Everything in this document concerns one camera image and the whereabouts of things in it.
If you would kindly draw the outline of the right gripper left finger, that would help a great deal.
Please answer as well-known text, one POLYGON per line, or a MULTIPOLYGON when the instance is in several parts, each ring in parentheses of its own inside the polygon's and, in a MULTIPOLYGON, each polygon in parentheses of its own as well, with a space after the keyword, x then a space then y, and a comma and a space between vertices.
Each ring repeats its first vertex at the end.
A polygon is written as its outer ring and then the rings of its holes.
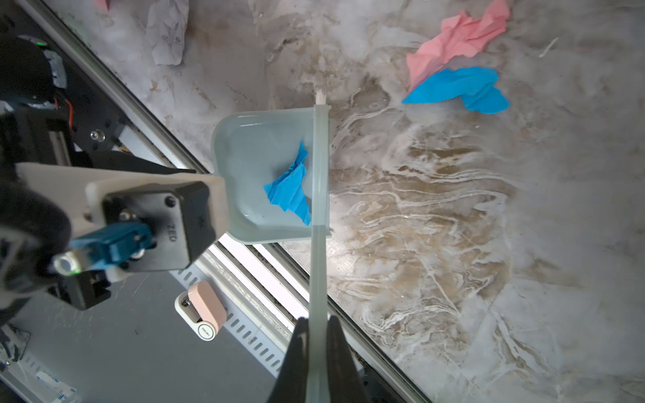
POLYGON ((308 319, 299 318, 268 403, 304 403, 306 401, 308 329, 308 319))

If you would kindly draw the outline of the teal hand brush white bristles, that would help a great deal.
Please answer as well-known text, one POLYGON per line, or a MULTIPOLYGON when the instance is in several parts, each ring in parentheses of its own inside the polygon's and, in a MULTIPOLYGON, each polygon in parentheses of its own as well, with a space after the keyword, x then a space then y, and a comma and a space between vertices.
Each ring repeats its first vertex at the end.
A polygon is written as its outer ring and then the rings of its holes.
POLYGON ((327 249, 329 224, 329 110, 316 92, 312 143, 312 243, 309 299, 307 402, 329 402, 326 356, 328 324, 327 249))

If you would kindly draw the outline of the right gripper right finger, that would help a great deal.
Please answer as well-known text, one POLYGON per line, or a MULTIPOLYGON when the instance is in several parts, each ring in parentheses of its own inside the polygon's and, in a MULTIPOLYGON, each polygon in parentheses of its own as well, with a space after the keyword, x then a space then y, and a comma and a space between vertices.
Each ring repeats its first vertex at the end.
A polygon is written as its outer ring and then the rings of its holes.
POLYGON ((339 319, 331 316, 327 327, 327 366, 331 403, 368 403, 349 344, 339 319))

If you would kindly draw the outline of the teal plastic dustpan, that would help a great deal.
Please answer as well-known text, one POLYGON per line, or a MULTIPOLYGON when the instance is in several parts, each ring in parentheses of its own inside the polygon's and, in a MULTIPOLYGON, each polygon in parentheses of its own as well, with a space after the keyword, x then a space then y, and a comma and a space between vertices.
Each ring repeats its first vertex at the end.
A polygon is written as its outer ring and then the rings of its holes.
POLYGON ((244 244, 308 239, 309 226, 294 213, 270 204, 263 186, 286 172, 303 141, 308 151, 302 184, 312 214, 314 106, 246 112, 223 119, 213 131, 217 176, 225 180, 231 238, 244 244))

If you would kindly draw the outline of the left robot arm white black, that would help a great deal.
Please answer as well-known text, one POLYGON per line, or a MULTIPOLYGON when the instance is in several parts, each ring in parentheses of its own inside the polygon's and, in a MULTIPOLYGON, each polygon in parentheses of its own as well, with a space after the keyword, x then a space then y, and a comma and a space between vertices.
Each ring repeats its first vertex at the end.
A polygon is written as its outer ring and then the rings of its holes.
POLYGON ((47 45, 1 37, 1 320, 47 290, 85 310, 118 271, 185 269, 211 237, 194 171, 75 138, 67 70, 47 45))

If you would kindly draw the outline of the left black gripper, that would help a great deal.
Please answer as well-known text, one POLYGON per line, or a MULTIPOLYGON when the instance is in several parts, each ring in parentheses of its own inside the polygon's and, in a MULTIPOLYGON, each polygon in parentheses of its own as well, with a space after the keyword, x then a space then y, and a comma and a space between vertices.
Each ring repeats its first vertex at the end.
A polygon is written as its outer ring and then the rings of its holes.
POLYGON ((104 274, 65 277, 53 258, 72 238, 67 215, 49 199, 16 182, 1 181, 1 321, 9 322, 34 296, 46 293, 79 311, 112 296, 104 274))

